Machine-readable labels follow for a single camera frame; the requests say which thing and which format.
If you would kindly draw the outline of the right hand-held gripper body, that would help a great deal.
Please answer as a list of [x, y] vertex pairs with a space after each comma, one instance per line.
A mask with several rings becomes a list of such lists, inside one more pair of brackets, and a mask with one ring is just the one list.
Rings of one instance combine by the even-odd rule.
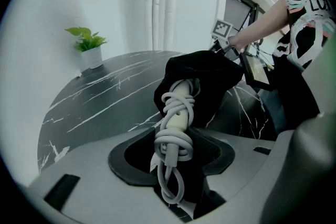
[[222, 55], [231, 61], [235, 61], [239, 58], [239, 52], [235, 47], [230, 46], [228, 42], [228, 37], [232, 28], [232, 24], [218, 19], [214, 23], [211, 31], [213, 41], [209, 50], [216, 54]]

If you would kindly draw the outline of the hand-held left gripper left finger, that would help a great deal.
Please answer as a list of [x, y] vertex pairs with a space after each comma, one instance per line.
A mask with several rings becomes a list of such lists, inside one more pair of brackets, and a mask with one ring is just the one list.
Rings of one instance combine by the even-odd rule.
[[150, 172], [154, 137], [155, 128], [151, 127], [115, 146], [108, 156], [111, 171], [131, 186], [158, 185], [157, 176]]

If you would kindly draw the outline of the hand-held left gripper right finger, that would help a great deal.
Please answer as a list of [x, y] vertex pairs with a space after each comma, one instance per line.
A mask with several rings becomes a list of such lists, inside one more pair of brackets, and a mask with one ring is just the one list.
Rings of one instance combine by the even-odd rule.
[[189, 128], [188, 136], [193, 141], [192, 161], [205, 176], [221, 174], [235, 159], [235, 150], [205, 131]]

